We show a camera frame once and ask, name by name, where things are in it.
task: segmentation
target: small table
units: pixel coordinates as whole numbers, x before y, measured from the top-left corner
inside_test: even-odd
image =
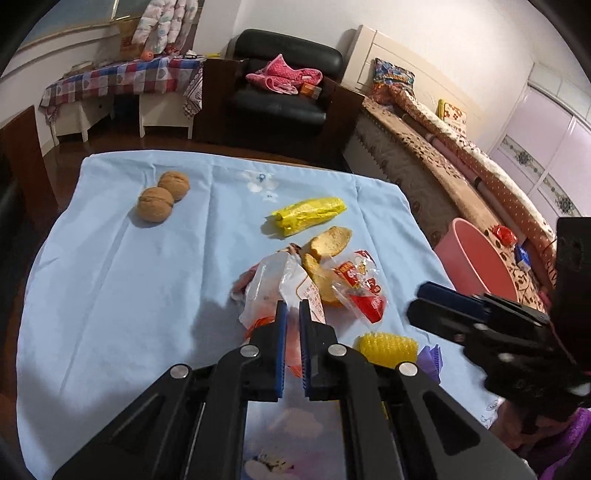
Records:
[[[83,141],[88,141],[88,129],[113,115],[113,97],[123,94],[140,95],[140,136],[146,125],[164,125],[188,127],[191,138],[193,116],[201,110],[205,59],[134,60],[52,83],[40,106],[51,125],[54,144],[59,144],[59,135],[71,133],[82,133]]]

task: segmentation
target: bread slice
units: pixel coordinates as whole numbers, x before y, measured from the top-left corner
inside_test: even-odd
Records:
[[[318,287],[320,299],[323,303],[331,306],[341,306],[341,302],[335,295],[332,289],[332,282],[330,281],[330,272],[324,272],[318,261],[310,254],[304,254],[301,259],[301,266],[308,273],[312,281]]]
[[[310,251],[317,260],[326,255],[334,257],[345,249],[352,235],[353,231],[348,228],[332,226],[310,241]]]

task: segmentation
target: window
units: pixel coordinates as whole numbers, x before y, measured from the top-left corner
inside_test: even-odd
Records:
[[[37,22],[22,45],[77,27],[102,25],[120,17],[139,17],[149,0],[60,0]]]

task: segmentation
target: red snack wrapper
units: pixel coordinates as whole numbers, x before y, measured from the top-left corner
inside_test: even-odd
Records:
[[[517,244],[517,236],[505,225],[495,225],[492,228],[492,233],[494,233],[507,248],[513,248]]]
[[[343,252],[323,263],[335,273],[332,287],[341,303],[371,325],[379,323],[388,301],[384,279],[369,252]]]

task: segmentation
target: light blue tablecloth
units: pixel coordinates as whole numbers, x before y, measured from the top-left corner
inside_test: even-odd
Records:
[[[135,216],[139,193],[166,170],[191,190],[164,223]],[[345,213],[289,240],[270,234],[276,208],[341,197]],[[168,151],[93,155],[82,165],[68,209],[37,255],[18,340],[17,421],[27,466],[56,469],[171,365],[202,367],[240,345],[232,283],[288,241],[304,244],[331,225],[353,229],[387,278],[381,330],[442,344],[442,386],[486,423],[494,397],[459,348],[409,326],[404,311],[427,281],[451,286],[397,186],[345,173]],[[351,345],[362,322],[327,311]],[[338,408],[304,399],[286,375],[278,404],[249,405],[243,477],[345,477]],[[271,473],[278,460],[286,462]]]

